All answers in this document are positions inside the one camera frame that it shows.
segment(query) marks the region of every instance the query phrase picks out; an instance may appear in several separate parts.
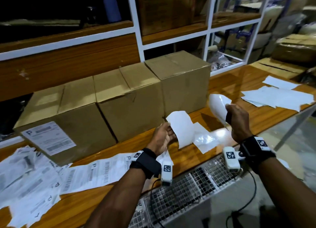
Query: shelving unit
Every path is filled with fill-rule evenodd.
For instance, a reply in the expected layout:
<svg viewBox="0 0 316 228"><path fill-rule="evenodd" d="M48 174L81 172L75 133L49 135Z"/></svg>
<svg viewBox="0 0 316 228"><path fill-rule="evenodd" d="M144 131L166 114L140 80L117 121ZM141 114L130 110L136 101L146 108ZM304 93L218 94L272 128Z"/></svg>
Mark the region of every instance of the shelving unit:
<svg viewBox="0 0 316 228"><path fill-rule="evenodd" d="M269 0L263 0L259 13L239 13L239 12L218 12L213 13L216 0L208 0L208 9L205 23L195 23L192 25L162 31L159 33L141 36L138 21L136 2L128 0L132 21L124 21L110 25L86 28L70 34L59 34L47 36L47 38L36 38L13 42L6 46L0 45L0 61L28 56L36 53L56 50L60 48L75 46L79 44L94 42L101 39L117 37L135 33L137 40L140 61L145 60L144 50L148 50L163 45L173 44L179 41L205 36L202 59L207 59L208 46L211 34L231 28L254 24L254 30L248 43L247 52L243 60L231 66L211 72L211 76L219 74L239 66L247 64L252 47L255 42L258 29L260 27L264 11Z"/></svg>

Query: metal wire grid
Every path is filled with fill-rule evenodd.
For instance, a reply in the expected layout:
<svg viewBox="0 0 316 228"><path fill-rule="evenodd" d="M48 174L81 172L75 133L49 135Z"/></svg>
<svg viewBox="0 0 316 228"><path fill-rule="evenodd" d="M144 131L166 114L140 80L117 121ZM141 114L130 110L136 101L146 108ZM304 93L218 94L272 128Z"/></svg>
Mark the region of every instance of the metal wire grid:
<svg viewBox="0 0 316 228"><path fill-rule="evenodd" d="M212 177L218 187L226 184L236 177L235 174L227 171L222 155L210 160L204 165L205 171Z"/></svg>
<svg viewBox="0 0 316 228"><path fill-rule="evenodd" d="M203 197L216 189L201 167L193 170L190 174L199 187Z"/></svg>
<svg viewBox="0 0 316 228"><path fill-rule="evenodd" d="M170 187L160 187L154 190L152 196L152 206L157 219L151 211L150 193L144 197L144 201L153 225L157 224L158 221L165 221L170 216L182 213L186 208L199 203L202 197L190 174L173 180Z"/></svg>
<svg viewBox="0 0 316 228"><path fill-rule="evenodd" d="M133 214L132 220L128 225L128 228L145 228L148 227L148 221L145 218L146 209L141 204L141 199L139 200L136 210Z"/></svg>

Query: wristband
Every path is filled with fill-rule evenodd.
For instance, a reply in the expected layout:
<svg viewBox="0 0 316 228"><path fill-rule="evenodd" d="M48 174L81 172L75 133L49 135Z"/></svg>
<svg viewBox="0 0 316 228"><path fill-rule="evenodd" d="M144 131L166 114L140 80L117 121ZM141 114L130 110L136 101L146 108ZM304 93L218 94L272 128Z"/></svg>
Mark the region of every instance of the wristband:
<svg viewBox="0 0 316 228"><path fill-rule="evenodd" d="M156 158L157 156L152 150L144 148L132 157L130 168L142 169L146 179L151 179L153 175L158 177L161 173L161 165Z"/></svg>
<svg viewBox="0 0 316 228"><path fill-rule="evenodd" d="M251 136L243 140L239 151L243 153L247 164L258 174L258 166L268 158L276 157L262 137Z"/></svg>

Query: wooden table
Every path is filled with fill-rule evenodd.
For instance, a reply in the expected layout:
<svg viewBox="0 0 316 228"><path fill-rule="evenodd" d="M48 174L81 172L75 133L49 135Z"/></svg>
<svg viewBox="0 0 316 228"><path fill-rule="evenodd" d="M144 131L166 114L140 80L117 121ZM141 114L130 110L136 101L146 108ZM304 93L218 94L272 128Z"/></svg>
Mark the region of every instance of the wooden table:
<svg viewBox="0 0 316 228"><path fill-rule="evenodd" d="M254 134L259 134L297 113L294 110L279 107L275 109L269 106L255 107L240 98L243 96L241 91L254 90L262 87L264 85L262 81L265 80L267 75L270 74L266 71L249 65L242 66L211 77L209 93L223 94L232 99L233 103L246 109L250 115L251 131ZM295 90L314 94L314 97L316 94L316 89L306 85L300 85ZM309 106L310 105L304 105L301 108L305 109ZM208 107L190 113L190 117L193 123L199 122L209 131L223 129L223 125L214 118ZM109 158L118 153L136 152L148 144L153 131L154 129L107 148L75 162L74 165L88 164L94 160ZM20 143L15 144L13 147L1 149L0 159L2 160L4 157L12 154L17 147L24 145L25 143ZM169 153L174 163L173 176L177 176L221 153L221 147L212 149L203 155L193 144L178 150L178 144L174 143L170 146ZM77 228L84 225L91 212L112 187L113 185L107 185L91 190L62 195L62 200L43 215L41 220L35 223L32 228ZM6 227L11 220L8 207L0 210L0 217L0 228Z"/></svg>

